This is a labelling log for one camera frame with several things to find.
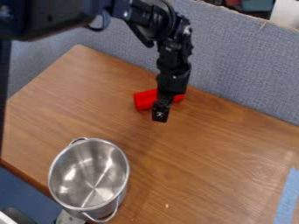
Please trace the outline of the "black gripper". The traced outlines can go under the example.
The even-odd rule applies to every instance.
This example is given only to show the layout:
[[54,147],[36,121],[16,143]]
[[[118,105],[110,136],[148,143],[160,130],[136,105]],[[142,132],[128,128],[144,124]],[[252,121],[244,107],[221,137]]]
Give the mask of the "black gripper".
[[172,105],[169,100],[176,95],[184,95],[186,91],[192,69],[188,61],[192,55],[192,42],[188,38],[177,42],[164,41],[158,44],[157,50],[157,100],[152,107],[152,120],[165,123]]

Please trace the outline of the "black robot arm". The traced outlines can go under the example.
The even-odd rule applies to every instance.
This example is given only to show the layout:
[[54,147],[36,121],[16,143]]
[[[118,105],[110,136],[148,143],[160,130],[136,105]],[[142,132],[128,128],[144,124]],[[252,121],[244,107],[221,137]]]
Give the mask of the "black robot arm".
[[82,27],[102,32],[116,18],[145,47],[157,48],[157,94],[152,120],[168,120],[173,97],[186,92],[192,64],[192,27],[166,0],[0,0],[0,153],[12,42],[34,41]]

